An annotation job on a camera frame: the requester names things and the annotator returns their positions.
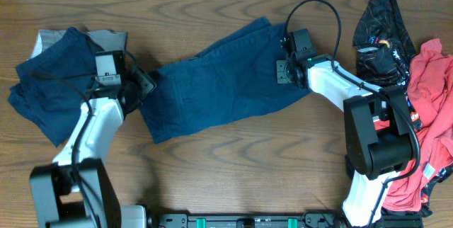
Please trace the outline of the orange red t-shirt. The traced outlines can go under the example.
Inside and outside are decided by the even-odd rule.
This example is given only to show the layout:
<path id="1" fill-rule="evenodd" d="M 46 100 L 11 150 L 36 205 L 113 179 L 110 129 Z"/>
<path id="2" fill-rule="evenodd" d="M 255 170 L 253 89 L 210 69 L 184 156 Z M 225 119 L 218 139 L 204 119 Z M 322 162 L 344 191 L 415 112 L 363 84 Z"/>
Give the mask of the orange red t-shirt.
<path id="1" fill-rule="evenodd" d="M 442 53 L 440 39 L 421 45 L 410 65 L 408 98 L 422 122 L 417 132 L 420 165 L 417 171 L 389 187 L 383 208 L 417 212 L 422 207 L 421 190 L 443 168 L 452 164 L 452 56 Z M 435 174 L 428 181 L 423 170 L 430 163 Z"/>

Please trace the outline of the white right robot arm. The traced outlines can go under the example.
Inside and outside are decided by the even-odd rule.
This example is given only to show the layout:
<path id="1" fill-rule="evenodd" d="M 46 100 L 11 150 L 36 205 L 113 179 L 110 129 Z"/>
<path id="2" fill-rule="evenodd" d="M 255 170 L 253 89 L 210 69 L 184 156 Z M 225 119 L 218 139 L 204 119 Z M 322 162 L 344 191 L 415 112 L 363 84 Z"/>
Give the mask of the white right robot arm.
<path id="1" fill-rule="evenodd" d="M 381 217 L 392 183 L 412 175 L 420 146 L 406 95 L 399 86 L 382 88 L 344 70 L 329 55 L 276 62 L 277 82 L 294 83 L 327 98 L 344 115 L 352 185 L 342 209 L 352 227 L 371 227 Z"/>

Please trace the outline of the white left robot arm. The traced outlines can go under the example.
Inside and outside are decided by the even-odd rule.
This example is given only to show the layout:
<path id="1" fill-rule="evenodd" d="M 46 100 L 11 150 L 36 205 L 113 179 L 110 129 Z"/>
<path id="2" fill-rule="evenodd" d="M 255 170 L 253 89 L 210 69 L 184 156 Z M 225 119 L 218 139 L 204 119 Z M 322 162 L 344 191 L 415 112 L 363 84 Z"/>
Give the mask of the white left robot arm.
<path id="1" fill-rule="evenodd" d="M 67 144 L 29 182 L 39 227 L 152 226 L 142 205 L 121 205 L 105 169 L 113 138 L 156 84 L 140 68 L 95 77 L 98 87 L 82 93 L 79 120 Z"/>

